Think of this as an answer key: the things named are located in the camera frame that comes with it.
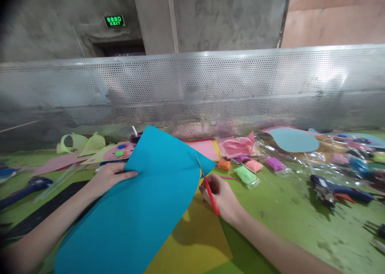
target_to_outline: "light blue paper cutout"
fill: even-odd
[[[341,134],[341,135],[346,135],[348,137],[356,137],[356,138],[364,137],[371,142],[370,144],[366,144],[367,147],[385,149],[385,141],[381,138],[378,138],[370,134],[363,134],[363,133],[324,133],[324,134],[328,136],[338,136],[339,134]]]
[[[139,175],[108,191],[70,231],[56,274],[143,273],[190,205],[215,162],[147,126],[125,169]]]
[[[316,133],[316,134],[318,134],[318,131],[316,131],[315,129],[313,129],[313,128],[309,128],[308,129],[308,132],[313,132],[313,133]]]
[[[320,142],[313,135],[296,129],[279,128],[269,131],[269,134],[286,152],[313,152],[320,146]]]

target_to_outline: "pink tissue paper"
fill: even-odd
[[[218,139],[218,147],[226,158],[235,158],[240,154],[251,155],[254,153],[254,132],[243,138]]]

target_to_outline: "scissor blade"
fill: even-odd
[[[200,169],[201,169],[201,171],[202,171],[202,175],[203,175],[203,178],[205,179],[205,178],[206,178],[206,176],[205,176],[205,173],[203,172],[203,169],[202,169],[201,163],[199,162],[199,159],[198,159],[198,155],[196,154],[196,156],[197,156],[197,161],[198,161],[199,167],[200,167]]]

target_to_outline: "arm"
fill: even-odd
[[[122,172],[124,163],[109,163],[75,195],[57,208],[19,242],[5,250],[13,273],[29,273],[41,263],[63,238],[76,218],[98,197],[137,172]]]
[[[217,192],[214,199],[221,217],[249,240],[282,274],[341,273],[296,244],[273,233],[250,216],[235,197],[227,181],[215,174],[207,178]],[[199,189],[204,199],[210,202],[204,184]]]

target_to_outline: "glue gun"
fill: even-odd
[[[20,191],[17,191],[11,194],[7,198],[0,200],[0,210],[11,206],[12,204],[25,198],[26,196],[28,196],[29,194],[32,194],[33,192],[37,192],[45,188],[48,188],[48,186],[52,183],[53,183],[52,180],[47,178],[33,177],[28,181],[28,186],[21,189]]]
[[[385,197],[383,195],[368,193],[356,188],[336,185],[327,182],[323,177],[317,175],[311,175],[310,180],[317,192],[317,196],[328,208],[330,208],[332,213],[336,203],[335,198],[342,198],[353,204],[355,203],[354,200],[368,204],[375,199],[375,196],[382,197],[380,200],[383,200]]]

